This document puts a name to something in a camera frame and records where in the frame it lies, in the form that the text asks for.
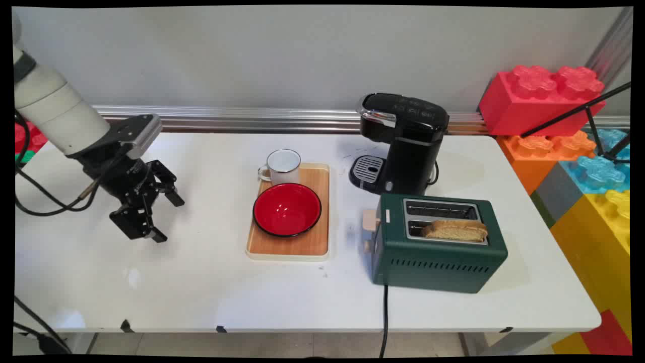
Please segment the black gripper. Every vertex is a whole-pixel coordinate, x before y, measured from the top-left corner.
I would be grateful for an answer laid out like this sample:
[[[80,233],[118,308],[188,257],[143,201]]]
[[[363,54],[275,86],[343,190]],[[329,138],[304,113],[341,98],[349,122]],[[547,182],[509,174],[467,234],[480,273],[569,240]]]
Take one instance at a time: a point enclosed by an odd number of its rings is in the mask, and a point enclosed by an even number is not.
[[[177,177],[159,160],[143,162],[127,156],[127,145],[104,145],[81,153],[83,172],[122,205],[110,213],[110,220],[129,239],[149,238],[157,243],[168,237],[154,225],[152,207],[158,194],[175,206],[185,204],[175,186]]]

